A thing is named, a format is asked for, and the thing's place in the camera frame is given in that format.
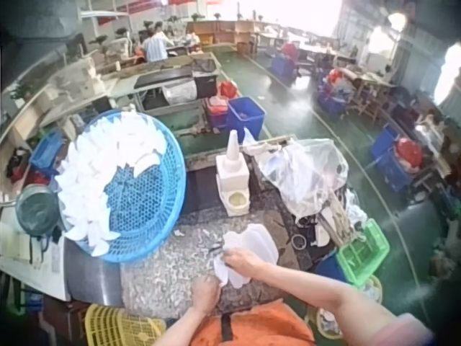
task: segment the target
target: person's right hand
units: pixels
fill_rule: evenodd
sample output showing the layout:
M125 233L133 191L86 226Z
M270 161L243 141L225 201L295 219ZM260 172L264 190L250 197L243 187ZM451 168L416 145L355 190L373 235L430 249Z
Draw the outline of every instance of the person's right hand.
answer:
M247 249L233 248L224 251L223 262L238 274L257 278L264 261Z

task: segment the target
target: white line on floor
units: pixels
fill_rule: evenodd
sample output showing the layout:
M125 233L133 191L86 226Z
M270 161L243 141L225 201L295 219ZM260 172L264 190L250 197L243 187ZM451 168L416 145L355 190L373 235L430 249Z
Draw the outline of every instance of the white line on floor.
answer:
M223 77L225 79L227 79L228 81L230 81L231 79L229 78L228 74L226 72L224 72L223 70L223 67L221 66L221 74L223 75ZM242 93L240 92L240 90L237 89L237 95L240 97L242 96ZM265 126L265 124L262 124L262 132L264 132L264 134L267 136L267 138L272 138L272 135L271 133L269 132L269 130L267 130L267 127Z
M258 62L256 62L254 59L250 58L249 56L247 56L247 58L250 60L250 62L252 62L254 65L258 66L261 70L263 70L264 72L266 72L267 74L270 74L272 76L272 78L274 78L278 83L280 83L293 97L299 99L299 97L294 94L290 88L288 86L286 86L285 84L283 84L282 81L279 80L279 78L277 76L275 76L271 71L268 71L267 68L263 67L262 65L260 65ZM328 124L325 122L325 120L322 119L322 117L310 106L308 105L308 107L310 108L310 110L313 112L313 114L315 115L315 117L317 118L318 121L320 121L326 128L328 131L330 131L331 135L333 135L333 137L344 147L344 149L347 151L347 153L352 157L352 159L354 160L354 162L356 163L356 165L360 168L360 170L362 171L363 175L365 176L365 178L368 180L368 182L370 183L370 185L372 186L372 189L375 191L376 195L378 196L378 198L380 199L380 202L382 203L382 205L384 206L384 209L386 210L386 212L388 213L389 217L390 217L390 220L392 221L394 227L395 227L395 230L397 231L397 234L398 234L398 237L400 239L400 242L402 243L402 247L403 247L403 251L405 252L405 255L408 259L408 263L410 265L410 270L411 270L411 273L413 274L413 279L415 280L415 284L416 284L416 288L418 290L421 290L421 284L419 282L419 279L418 279L418 275L416 274L416 270L415 270L415 266L414 266L414 263L413 263L413 260L411 259L410 257L410 252L408 250L408 247L406 245L406 242L405 242L405 239L403 238L403 235L402 235L402 231L400 230L400 228L398 227L398 224L397 222L395 221L395 218L392 214L392 212L390 211L389 207L388 207L388 204L384 201L384 198L382 197L382 195L380 194L380 192L378 191L378 189L376 188L375 184L373 183L373 181L370 179L370 177L368 176L367 172L365 171L365 169L363 168L363 166L360 164L359 160L357 160L357 158L352 154L352 152L349 150L349 148L346 146L346 144L338 137L338 135L333 131L332 128L330 128L330 126L328 126ZM421 308L423 310L423 313L424 313L424 316L426 317L426 320L428 321L429 323L429 315L427 314L427 310L426 310L426 306L424 305L424 302L421 298L419 298L419 303L421 305Z

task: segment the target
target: person's left hand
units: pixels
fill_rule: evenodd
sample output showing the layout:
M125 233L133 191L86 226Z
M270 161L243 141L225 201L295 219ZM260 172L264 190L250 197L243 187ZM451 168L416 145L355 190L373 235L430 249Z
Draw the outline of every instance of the person's left hand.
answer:
M192 284L193 308L205 316L209 315L218 303L220 294L217 277L208 275L196 279Z

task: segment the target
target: factory floor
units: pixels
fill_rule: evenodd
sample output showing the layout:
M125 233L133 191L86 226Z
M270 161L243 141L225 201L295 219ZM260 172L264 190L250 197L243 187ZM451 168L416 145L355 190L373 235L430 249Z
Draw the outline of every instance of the factory floor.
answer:
M374 218L390 243L390 254L375 273L383 286L383 305L394 314L410 312L436 328L453 301L455 288L428 276L429 258L436 240L446 232L446 221L427 200L409 206L404 194L386 185L370 156L370 146L382 123L368 117L349 115L332 120L315 102L315 81L310 77L295 82L281 81L267 69L269 58L263 53L242 58L231 48L212 48L222 65L223 78L237 83L242 95L255 99L267 112L260 138L295 134L302 138L331 138L349 163L349 183L360 204ZM181 120L170 126L184 127ZM222 148L225 135L185 136L180 143L186 154ZM299 314L303 306L294 303ZM340 345L318 333L319 345Z

